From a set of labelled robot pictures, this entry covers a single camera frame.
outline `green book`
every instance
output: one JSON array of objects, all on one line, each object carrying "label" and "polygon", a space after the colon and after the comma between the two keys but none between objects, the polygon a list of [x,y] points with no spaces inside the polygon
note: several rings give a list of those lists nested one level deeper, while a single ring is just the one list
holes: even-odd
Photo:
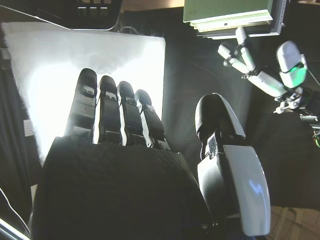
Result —
[{"label": "green book", "polygon": [[272,20],[273,0],[185,0],[183,21],[200,24],[259,14]]}]

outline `robotic arm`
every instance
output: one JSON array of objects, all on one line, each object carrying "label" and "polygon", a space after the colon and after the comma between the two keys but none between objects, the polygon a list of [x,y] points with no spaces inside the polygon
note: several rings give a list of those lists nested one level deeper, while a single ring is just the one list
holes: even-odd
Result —
[{"label": "robotic arm", "polygon": [[225,59],[225,67],[234,67],[241,73],[242,78],[249,80],[266,94],[274,97],[280,103],[274,113],[282,114],[290,109],[300,114],[301,120],[308,123],[314,130],[313,139],[320,147],[320,93],[301,87],[305,81],[308,66],[306,58],[300,54],[292,41],[283,43],[277,50],[277,60],[280,66],[282,82],[273,78],[262,69],[256,67],[255,59],[250,54],[249,36],[243,27],[236,31],[238,46],[231,51],[226,43],[218,48],[218,53]]}]

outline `white label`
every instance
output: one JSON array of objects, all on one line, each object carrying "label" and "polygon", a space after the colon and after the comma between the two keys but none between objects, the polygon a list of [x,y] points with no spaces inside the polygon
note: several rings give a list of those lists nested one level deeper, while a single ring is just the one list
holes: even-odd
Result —
[{"label": "white label", "polygon": [[23,120],[24,136],[29,137],[35,135],[34,128],[30,119]]}]

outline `stack of books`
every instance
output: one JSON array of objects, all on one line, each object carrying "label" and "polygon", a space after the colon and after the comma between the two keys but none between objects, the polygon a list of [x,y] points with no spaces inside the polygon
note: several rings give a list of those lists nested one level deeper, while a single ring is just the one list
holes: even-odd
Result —
[{"label": "stack of books", "polygon": [[185,0],[183,21],[211,39],[236,38],[238,27],[250,37],[279,35],[286,6],[287,0]]}]

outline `wooden floor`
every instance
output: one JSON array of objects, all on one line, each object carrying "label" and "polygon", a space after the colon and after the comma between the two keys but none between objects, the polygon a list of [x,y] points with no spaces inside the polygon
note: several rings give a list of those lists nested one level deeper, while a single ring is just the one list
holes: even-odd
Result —
[{"label": "wooden floor", "polygon": [[145,11],[183,7],[185,0],[122,0],[123,11]]}]

